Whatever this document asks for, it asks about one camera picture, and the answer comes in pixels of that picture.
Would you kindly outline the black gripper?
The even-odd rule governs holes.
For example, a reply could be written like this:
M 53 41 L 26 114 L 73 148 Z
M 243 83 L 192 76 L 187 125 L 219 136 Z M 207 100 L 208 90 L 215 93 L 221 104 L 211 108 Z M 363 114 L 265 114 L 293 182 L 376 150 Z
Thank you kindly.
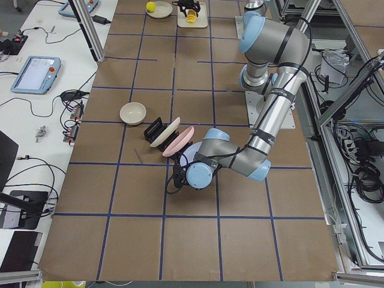
M 187 16 L 187 10 L 193 10 L 196 12 L 196 15 L 199 16 L 200 12 L 200 3 L 199 1 L 194 0 L 178 0 L 172 1 L 172 5 L 178 6 L 180 12 Z
M 177 152 L 173 156 L 174 165 L 172 167 L 172 175 L 166 182 L 166 193 L 175 194 L 180 191 L 184 186 L 189 185 L 187 182 L 187 169 L 190 167 L 187 157 L 181 153 Z M 176 188 L 175 191 L 169 191 L 168 186 L 170 181 L 173 181 L 173 186 Z

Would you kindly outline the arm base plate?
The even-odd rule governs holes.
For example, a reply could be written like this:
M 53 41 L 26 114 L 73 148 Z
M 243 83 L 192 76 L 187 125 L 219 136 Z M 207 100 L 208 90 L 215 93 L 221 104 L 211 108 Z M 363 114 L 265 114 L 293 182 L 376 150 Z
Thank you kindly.
M 292 130 L 296 128 L 291 108 L 274 107 L 267 112 L 268 107 L 265 106 L 264 96 L 252 91 L 245 92 L 245 99 L 250 128 L 254 128 L 259 123 L 258 120 L 261 120 L 262 112 L 265 112 L 265 117 L 262 121 L 264 124 L 270 121 L 271 124 L 281 123 L 280 129 Z
M 243 23 L 243 17 L 242 16 L 236 16 L 235 17 L 235 26 L 236 26 L 236 36 L 237 39 L 241 39 L 244 33 L 244 23 Z

